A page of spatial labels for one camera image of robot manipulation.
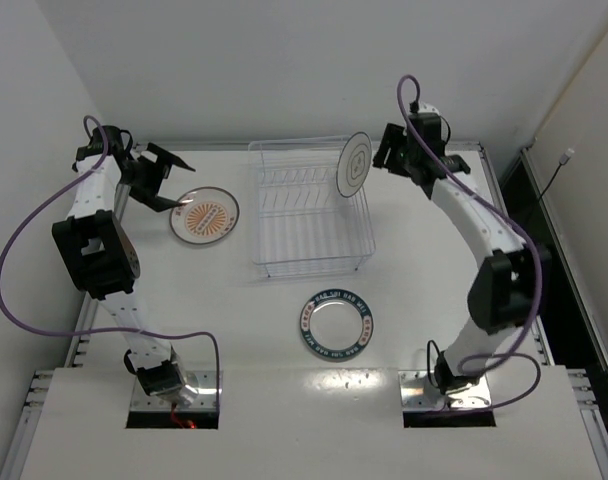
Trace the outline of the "white plate with brown rings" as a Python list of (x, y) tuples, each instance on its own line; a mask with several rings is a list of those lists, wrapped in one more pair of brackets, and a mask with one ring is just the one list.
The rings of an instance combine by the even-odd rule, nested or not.
[(344, 145), (336, 170), (338, 193), (350, 198), (363, 186), (372, 162), (372, 143), (365, 132), (353, 134)]

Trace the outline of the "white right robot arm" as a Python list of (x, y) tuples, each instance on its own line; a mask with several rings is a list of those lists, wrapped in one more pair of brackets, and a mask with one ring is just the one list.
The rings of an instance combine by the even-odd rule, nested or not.
[(443, 118), (435, 107), (413, 101), (406, 122), (386, 126), (373, 165), (421, 188), (455, 226), (478, 267), (467, 295), (469, 318), (428, 375), (432, 388), (446, 395), (476, 384), (518, 354), (539, 313), (550, 255), (518, 235), (482, 198), (461, 156), (446, 154)]

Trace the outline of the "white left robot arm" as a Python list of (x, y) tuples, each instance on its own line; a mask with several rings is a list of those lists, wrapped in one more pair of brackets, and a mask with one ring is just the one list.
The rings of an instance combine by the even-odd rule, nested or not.
[(124, 362), (144, 393), (173, 406), (188, 404), (189, 378), (171, 342), (154, 333), (144, 299), (137, 292), (141, 266), (136, 249), (115, 212), (116, 193), (126, 186), (132, 199), (155, 212), (180, 207), (160, 196), (172, 167), (187, 169), (181, 158), (150, 143), (134, 156), (130, 133), (116, 126), (93, 130), (76, 152), (78, 174), (73, 206), (52, 236), (75, 287), (109, 313), (124, 336)]

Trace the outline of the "dark green rimmed plate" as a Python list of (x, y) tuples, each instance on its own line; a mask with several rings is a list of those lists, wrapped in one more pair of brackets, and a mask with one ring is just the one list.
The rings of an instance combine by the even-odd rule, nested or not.
[(374, 333), (373, 313), (359, 295), (331, 288), (310, 297), (298, 319), (300, 337), (316, 357), (345, 362), (359, 355)]

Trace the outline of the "orange sunburst pattern plate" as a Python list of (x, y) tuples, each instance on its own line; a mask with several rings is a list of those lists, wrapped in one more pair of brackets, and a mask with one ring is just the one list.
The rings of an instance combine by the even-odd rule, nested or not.
[(235, 229), (240, 216), (236, 197), (219, 187), (195, 188), (178, 203), (170, 213), (170, 229), (178, 240), (191, 245), (219, 242)]

